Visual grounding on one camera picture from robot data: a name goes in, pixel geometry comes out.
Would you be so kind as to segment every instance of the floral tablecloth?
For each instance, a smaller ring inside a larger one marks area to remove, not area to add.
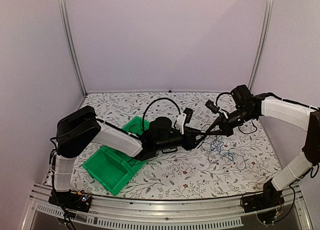
[[[171,98],[184,110],[194,110],[188,126],[207,129],[217,117],[205,107],[207,100],[215,101],[217,93],[95,93],[85,98],[83,106],[94,107],[98,117],[123,127],[134,116],[142,117],[146,107],[161,97]],[[218,105],[234,109],[234,102],[223,95]],[[146,120],[165,116],[175,121],[178,111],[166,100],[158,101],[148,111]],[[119,198],[135,199],[203,199],[240,195],[262,189],[274,173],[281,169],[278,158],[258,121],[249,121],[230,137],[212,136],[201,147],[186,151],[163,154],[150,159],[117,195]],[[101,146],[90,143],[77,157],[71,178],[71,190],[85,190],[95,195],[111,196],[104,187],[86,172],[82,164]],[[49,172],[44,182],[51,183]]]

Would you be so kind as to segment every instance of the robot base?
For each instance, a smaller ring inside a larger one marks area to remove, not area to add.
[[[89,197],[85,201],[82,201],[81,198],[81,195],[72,193],[71,191],[56,192],[55,196],[53,192],[51,192],[48,202],[61,208],[88,213],[91,206],[92,198]]]
[[[251,213],[263,209],[276,207],[284,203],[284,197],[282,195],[279,195],[277,198],[272,199],[272,201],[266,204],[262,193],[251,196],[244,196],[241,201],[241,205],[243,206],[245,213]]]

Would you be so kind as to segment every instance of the white cable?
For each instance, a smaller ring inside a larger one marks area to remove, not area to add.
[[[289,169],[290,173],[295,177],[295,179],[302,180],[302,178],[299,178],[299,177],[297,177],[297,176],[294,174],[294,172],[293,172],[293,171],[291,170],[291,168],[290,168],[290,165],[288,165],[288,169]]]
[[[224,116],[225,116],[226,119],[229,118],[229,116],[227,115],[227,113],[226,113],[225,111],[223,111],[223,114],[224,114]]]
[[[71,173],[56,173],[57,175],[70,175]]]

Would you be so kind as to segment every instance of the black mount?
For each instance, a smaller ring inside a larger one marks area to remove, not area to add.
[[[308,131],[302,151],[313,166],[320,163],[320,110],[310,113]]]
[[[249,120],[258,119],[261,116],[261,103],[266,97],[270,96],[268,93],[253,95],[246,85],[237,86],[230,94],[235,102],[236,110],[233,112],[226,113],[220,111],[220,108],[211,100],[205,103],[205,106],[214,114],[219,114],[207,132],[218,126],[221,135],[226,137],[233,135],[234,128],[243,125]]]
[[[185,123],[189,123],[193,110],[186,108]],[[142,143],[142,151],[134,158],[144,161],[156,156],[157,151],[162,150],[164,154],[174,153],[178,147],[192,150],[197,146],[196,136],[201,131],[192,127],[184,126],[184,134],[172,127],[172,121],[164,116],[157,117],[150,122],[149,128],[138,138]]]
[[[51,191],[48,202],[65,209],[72,209],[75,211],[88,213],[91,206],[92,197],[89,197],[85,201],[82,200],[82,197],[82,195],[73,193],[71,191],[55,193]]]
[[[79,156],[100,130],[92,106],[85,106],[66,116],[57,124],[57,154],[65,158]]]
[[[245,213],[268,209],[285,203],[282,191],[277,191],[271,181],[270,179],[263,185],[263,193],[241,198],[240,204],[243,206]]]

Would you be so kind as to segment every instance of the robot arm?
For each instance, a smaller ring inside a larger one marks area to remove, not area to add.
[[[307,132],[302,152],[263,185],[262,194],[245,196],[241,203],[246,212],[277,206],[279,202],[284,202],[282,190],[299,180],[320,162],[320,111],[312,106],[307,107],[298,102],[281,99],[273,93],[252,95],[245,85],[237,86],[230,94],[236,107],[231,113],[221,112],[210,100],[206,103],[213,113],[219,113],[219,117],[207,131],[218,127],[221,133],[230,136],[235,127],[265,116],[295,125]]]
[[[96,118],[95,110],[85,106],[61,119],[57,124],[56,154],[52,161],[53,181],[52,197],[49,202],[55,205],[63,203],[65,208],[87,212],[90,207],[85,197],[83,204],[76,193],[70,192],[70,180],[76,157],[89,143],[98,143],[113,148],[136,160],[144,161],[156,156],[156,152],[172,153],[181,146],[191,150],[197,146],[196,136],[200,130],[187,127],[193,110],[186,108],[178,115],[175,127],[167,117],[158,117],[150,122],[149,128],[141,135],[130,134],[104,120]]]

